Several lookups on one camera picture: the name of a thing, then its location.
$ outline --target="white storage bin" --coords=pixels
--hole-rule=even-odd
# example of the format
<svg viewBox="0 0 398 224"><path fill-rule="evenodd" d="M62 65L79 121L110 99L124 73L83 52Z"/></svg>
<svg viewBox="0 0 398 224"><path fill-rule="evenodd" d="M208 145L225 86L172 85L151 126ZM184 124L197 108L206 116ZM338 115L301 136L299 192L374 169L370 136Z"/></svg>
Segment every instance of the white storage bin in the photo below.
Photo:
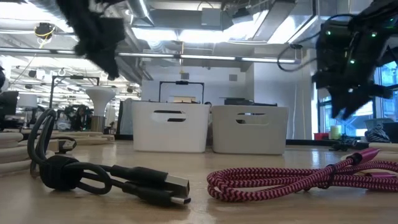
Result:
<svg viewBox="0 0 398 224"><path fill-rule="evenodd" d="M134 150L204 152L208 105L133 102Z"/></svg>
<svg viewBox="0 0 398 224"><path fill-rule="evenodd" d="M275 106L214 106L213 149L232 154L283 154L289 109Z"/></svg>

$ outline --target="red braided cable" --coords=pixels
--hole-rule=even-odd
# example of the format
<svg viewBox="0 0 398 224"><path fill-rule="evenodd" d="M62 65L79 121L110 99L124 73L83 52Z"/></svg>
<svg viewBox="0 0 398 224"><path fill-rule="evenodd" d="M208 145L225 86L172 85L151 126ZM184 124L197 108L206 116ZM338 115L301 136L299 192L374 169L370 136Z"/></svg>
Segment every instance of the red braided cable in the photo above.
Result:
<svg viewBox="0 0 398 224"><path fill-rule="evenodd" d="M209 194L225 202L248 202L282 197L312 187L330 186L357 187L362 189L398 192L398 179L354 175L368 169L382 169L398 172L398 163L369 161L350 166L353 159L346 159L324 169L281 169L281 168L232 168L212 172L207 177ZM271 187L255 192L236 190L248 187Z"/></svg>

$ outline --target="table surface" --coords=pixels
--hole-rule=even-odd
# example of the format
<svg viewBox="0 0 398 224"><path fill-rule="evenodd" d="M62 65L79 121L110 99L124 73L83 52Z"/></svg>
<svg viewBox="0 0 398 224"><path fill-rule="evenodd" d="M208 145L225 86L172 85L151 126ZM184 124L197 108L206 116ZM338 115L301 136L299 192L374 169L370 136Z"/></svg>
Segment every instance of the table surface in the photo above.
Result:
<svg viewBox="0 0 398 224"><path fill-rule="evenodd" d="M342 152L287 149L283 156L166 154L134 152L132 142L82 146L80 161L145 166L190 180L192 202L182 208L159 208L114 187L107 195L80 189L54 192L27 172L1 177L1 223L397 223L398 194L331 187L312 189L262 202L225 203L207 193L206 176L230 167L320 168L339 161Z"/></svg>

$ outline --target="ceiling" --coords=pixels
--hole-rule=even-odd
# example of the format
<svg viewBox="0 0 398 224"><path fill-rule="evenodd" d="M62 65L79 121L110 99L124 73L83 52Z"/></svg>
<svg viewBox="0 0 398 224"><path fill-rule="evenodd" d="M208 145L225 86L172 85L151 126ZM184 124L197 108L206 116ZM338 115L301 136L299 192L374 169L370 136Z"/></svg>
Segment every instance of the ceiling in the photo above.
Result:
<svg viewBox="0 0 398 224"><path fill-rule="evenodd" d="M34 35L34 27L39 22L49 22L57 29L51 41L42 46L43 49L73 49L78 39L53 2L26 2L17 4L11 3L11 0L0 0L0 47L38 49L43 40ZM285 48L285 43L315 34L320 24L332 15L360 12L371 0L146 0L147 13L136 12L144 8L136 7L138 2L127 0L109 7L105 12L108 17L123 17L125 20L126 39L120 43L119 52L276 58ZM252 20L234 24L233 18L238 9L244 7ZM137 18L140 13L145 15L142 19ZM149 26L148 21L153 22L154 26ZM303 46L312 48L315 41L308 41ZM291 50L284 58L300 60L303 55ZM3 64L6 62L9 65L13 88L44 95L49 92L51 76L65 72L64 75L99 77L101 85L113 85L111 87L118 93L118 99L139 98L139 87L135 87L133 93L127 93L127 87L139 86L142 80L153 79L146 70L151 66L175 67L181 66L182 62L183 66L232 67L240 68L242 72L250 66L248 62L234 61L117 57L121 78L108 82L107 75L88 60L55 54L33 56L20 52L0 57ZM28 76L30 70L38 69L41 77ZM70 85L92 85L89 80L64 81ZM36 84L33 89L26 90L25 83L46 85ZM84 95L84 88L71 91L67 86L59 86L55 92Z"/></svg>

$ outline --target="wooden table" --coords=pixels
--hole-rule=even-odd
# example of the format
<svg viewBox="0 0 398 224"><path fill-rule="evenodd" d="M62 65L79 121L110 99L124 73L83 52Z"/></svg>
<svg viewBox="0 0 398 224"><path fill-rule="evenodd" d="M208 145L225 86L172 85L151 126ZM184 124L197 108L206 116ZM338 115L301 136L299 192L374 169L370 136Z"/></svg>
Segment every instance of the wooden table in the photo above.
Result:
<svg viewBox="0 0 398 224"><path fill-rule="evenodd" d="M229 167L319 168L344 153L327 149L288 149L284 156L235 156L133 152L132 142L77 147L80 161L146 166L190 179L186 208L159 208L113 188L107 195L80 189L54 192L28 173L0 179L1 223L397 223L398 194L331 187L263 202L224 203L207 193L206 176Z"/></svg>

